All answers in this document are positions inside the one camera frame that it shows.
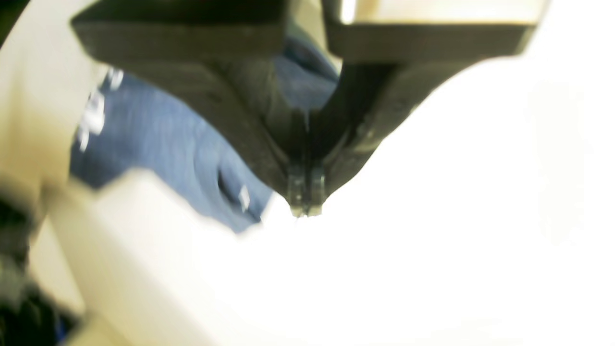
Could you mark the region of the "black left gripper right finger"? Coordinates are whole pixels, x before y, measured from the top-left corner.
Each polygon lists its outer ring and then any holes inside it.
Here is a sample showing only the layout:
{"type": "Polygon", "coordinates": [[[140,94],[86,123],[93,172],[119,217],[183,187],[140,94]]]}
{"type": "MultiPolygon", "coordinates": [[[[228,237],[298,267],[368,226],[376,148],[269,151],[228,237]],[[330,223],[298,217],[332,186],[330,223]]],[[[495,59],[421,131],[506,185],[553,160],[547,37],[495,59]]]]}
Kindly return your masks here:
{"type": "Polygon", "coordinates": [[[479,62],[520,55],[542,0],[323,0],[337,86],[312,112],[306,215],[352,179],[381,142],[439,86],[479,62]]]}

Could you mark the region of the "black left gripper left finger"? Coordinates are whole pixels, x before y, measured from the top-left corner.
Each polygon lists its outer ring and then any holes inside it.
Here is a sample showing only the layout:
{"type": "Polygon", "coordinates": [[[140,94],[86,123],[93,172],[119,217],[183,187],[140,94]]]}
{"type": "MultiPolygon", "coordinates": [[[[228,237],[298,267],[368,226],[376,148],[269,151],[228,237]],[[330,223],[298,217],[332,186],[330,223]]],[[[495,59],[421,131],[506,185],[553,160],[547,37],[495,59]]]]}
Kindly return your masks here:
{"type": "Polygon", "coordinates": [[[281,95],[287,0],[99,0],[71,18],[83,49],[184,101],[306,215],[300,112],[281,95]]]}

